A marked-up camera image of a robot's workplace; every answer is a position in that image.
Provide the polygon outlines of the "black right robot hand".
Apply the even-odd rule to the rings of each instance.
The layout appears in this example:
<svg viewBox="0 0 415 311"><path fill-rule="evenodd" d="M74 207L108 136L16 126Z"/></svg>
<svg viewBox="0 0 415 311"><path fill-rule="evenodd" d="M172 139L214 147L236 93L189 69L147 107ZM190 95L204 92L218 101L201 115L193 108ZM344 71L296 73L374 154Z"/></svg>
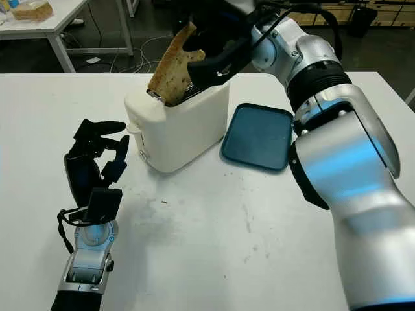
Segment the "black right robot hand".
<svg viewBox="0 0 415 311"><path fill-rule="evenodd" d="M187 65L195 87L222 85L250 62L255 17L253 10L246 13L225 1L197 3L187 10L187 24L196 29L186 39L184 51L205 54L203 60Z"/></svg>

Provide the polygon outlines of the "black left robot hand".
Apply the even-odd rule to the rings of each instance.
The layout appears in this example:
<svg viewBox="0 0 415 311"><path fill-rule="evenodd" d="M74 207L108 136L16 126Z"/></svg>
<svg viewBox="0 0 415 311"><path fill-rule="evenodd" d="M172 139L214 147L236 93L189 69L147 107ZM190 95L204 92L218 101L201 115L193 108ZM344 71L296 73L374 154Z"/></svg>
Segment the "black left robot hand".
<svg viewBox="0 0 415 311"><path fill-rule="evenodd" d="M78 207L85 207L94 188L107 188L118 182L126 164L129 136L121 140L107 135L126 129L119 121L92 122L84 119L74 135L75 143L64 156L64 166L72 195ZM100 169L95 159L105 150L113 150L115 158Z"/></svg>

